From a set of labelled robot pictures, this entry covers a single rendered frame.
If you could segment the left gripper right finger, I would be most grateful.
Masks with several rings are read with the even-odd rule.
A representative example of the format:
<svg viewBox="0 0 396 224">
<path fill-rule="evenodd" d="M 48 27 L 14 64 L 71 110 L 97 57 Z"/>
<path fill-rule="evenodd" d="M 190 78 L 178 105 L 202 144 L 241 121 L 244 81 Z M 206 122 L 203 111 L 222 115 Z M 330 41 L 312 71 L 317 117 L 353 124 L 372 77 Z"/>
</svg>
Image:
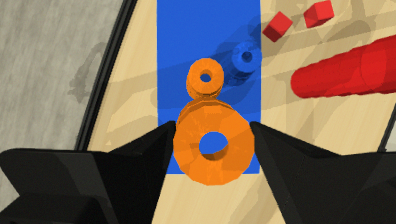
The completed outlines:
<svg viewBox="0 0 396 224">
<path fill-rule="evenodd" d="M 339 156 L 257 121 L 249 126 L 285 224 L 348 224 L 378 183 L 396 181 L 396 151 Z"/>
</svg>

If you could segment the red cup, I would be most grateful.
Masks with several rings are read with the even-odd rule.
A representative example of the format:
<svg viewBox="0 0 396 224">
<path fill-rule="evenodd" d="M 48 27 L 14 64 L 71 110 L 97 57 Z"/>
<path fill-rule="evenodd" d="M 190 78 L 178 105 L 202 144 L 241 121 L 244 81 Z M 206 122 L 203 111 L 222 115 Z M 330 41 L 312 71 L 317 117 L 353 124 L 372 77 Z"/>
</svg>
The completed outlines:
<svg viewBox="0 0 396 224">
<path fill-rule="evenodd" d="M 301 72 L 303 71 L 303 69 L 304 69 L 305 67 L 301 67 L 301 68 L 299 68 L 298 70 L 296 70 L 295 72 L 294 72 L 294 74 L 292 75 L 292 77 L 291 77 L 291 89 L 293 90 L 293 92 L 294 92 L 294 94 L 295 95 L 297 95 L 298 97 L 300 97 L 300 98 L 304 98 L 304 99 L 307 99 L 307 98 L 310 98 L 310 97 L 308 97 L 303 91 L 302 91 L 302 89 L 301 89 L 301 87 L 300 87 L 300 82 L 299 82 L 299 79 L 300 79 L 300 74 L 301 74 Z"/>
<path fill-rule="evenodd" d="M 369 44 L 360 67 L 365 83 L 374 92 L 396 93 L 396 35 Z"/>
<path fill-rule="evenodd" d="M 318 63 L 316 63 L 312 68 L 310 74 L 310 82 L 314 91 L 320 96 L 327 98 L 336 96 L 333 93 L 331 93 L 324 84 L 323 71 L 324 71 L 324 66 L 326 65 L 328 60 L 329 58 L 320 60 Z"/>
<path fill-rule="evenodd" d="M 312 98 L 319 98 L 322 97 L 319 94 L 317 94 L 314 89 L 311 86 L 311 82 L 310 82 L 310 74 L 311 74 L 311 70 L 314 67 L 316 63 L 313 64 L 309 64 L 308 66 L 306 66 L 303 71 L 300 74 L 300 87 L 302 89 L 302 91 L 309 97 Z"/>
<path fill-rule="evenodd" d="M 337 96 L 355 95 L 348 91 L 340 79 L 340 64 L 345 53 L 336 54 L 331 57 L 324 66 L 323 79 L 327 89 Z"/>
<path fill-rule="evenodd" d="M 377 93 L 367 86 L 361 73 L 360 64 L 362 54 L 368 45 L 356 47 L 348 51 L 341 60 L 339 69 L 340 79 L 344 87 L 352 94 L 360 96 Z"/>
</svg>

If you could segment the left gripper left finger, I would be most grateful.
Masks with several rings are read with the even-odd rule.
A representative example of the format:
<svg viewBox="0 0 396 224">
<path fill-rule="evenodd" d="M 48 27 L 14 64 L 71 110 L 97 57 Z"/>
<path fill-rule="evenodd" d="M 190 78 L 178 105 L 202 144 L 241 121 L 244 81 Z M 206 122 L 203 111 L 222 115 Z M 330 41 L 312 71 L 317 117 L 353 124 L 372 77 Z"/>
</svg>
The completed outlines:
<svg viewBox="0 0 396 224">
<path fill-rule="evenodd" d="M 24 192 L 98 200 L 108 224 L 152 224 L 174 150 L 170 120 L 112 151 L 14 148 L 0 168 Z"/>
</svg>

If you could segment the orange cup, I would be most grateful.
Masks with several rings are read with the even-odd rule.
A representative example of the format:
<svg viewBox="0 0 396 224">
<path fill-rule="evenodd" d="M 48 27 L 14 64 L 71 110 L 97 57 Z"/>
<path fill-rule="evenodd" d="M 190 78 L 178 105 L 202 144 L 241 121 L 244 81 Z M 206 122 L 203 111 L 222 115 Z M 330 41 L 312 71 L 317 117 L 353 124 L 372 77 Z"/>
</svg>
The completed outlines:
<svg viewBox="0 0 396 224">
<path fill-rule="evenodd" d="M 212 73 L 211 73 L 209 70 L 203 70 L 203 71 L 200 73 L 200 76 L 203 75 L 203 74 L 208 74 L 208 75 L 211 77 L 211 80 L 212 80 Z"/>
<path fill-rule="evenodd" d="M 254 135 L 248 122 L 230 105 L 213 97 L 199 97 L 180 112 L 173 139 L 174 157 L 193 181 L 224 185 L 237 179 L 254 154 Z M 201 154 L 199 142 L 209 132 L 220 132 L 228 144 L 213 154 Z"/>
<path fill-rule="evenodd" d="M 210 82 L 203 82 L 200 73 L 209 70 L 212 73 Z M 195 100 L 199 97 L 216 98 L 222 89 L 224 72 L 215 60 L 205 58 L 196 61 L 190 68 L 187 76 L 186 87 L 189 95 Z M 222 85 L 222 86 L 221 86 Z"/>
</svg>

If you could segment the blue flat mat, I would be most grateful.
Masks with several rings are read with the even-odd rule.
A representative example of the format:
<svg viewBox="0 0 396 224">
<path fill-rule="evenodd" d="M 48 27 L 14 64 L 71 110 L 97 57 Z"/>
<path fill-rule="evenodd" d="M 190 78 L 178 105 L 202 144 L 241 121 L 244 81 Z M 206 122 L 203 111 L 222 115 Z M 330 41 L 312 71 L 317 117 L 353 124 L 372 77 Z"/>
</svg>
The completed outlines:
<svg viewBox="0 0 396 224">
<path fill-rule="evenodd" d="M 218 63 L 241 42 L 261 49 L 260 0 L 157 0 L 158 127 L 175 120 L 194 99 L 186 80 L 201 58 Z M 261 65 L 239 86 L 223 83 L 216 99 L 229 104 L 248 123 L 261 123 Z M 228 144 L 217 131 L 205 134 L 201 154 L 213 154 Z"/>
</svg>

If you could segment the red cube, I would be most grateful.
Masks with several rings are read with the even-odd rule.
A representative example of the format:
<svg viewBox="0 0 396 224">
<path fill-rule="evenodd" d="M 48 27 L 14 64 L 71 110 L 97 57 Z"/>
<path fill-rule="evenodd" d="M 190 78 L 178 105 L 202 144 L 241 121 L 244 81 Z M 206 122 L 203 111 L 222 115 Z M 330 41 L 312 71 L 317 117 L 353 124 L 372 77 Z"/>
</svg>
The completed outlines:
<svg viewBox="0 0 396 224">
<path fill-rule="evenodd" d="M 271 41 L 276 42 L 286 33 L 292 24 L 293 22 L 279 11 L 262 33 Z"/>
<path fill-rule="evenodd" d="M 314 3 L 303 15 L 307 28 L 321 26 L 334 17 L 331 1 Z"/>
</svg>

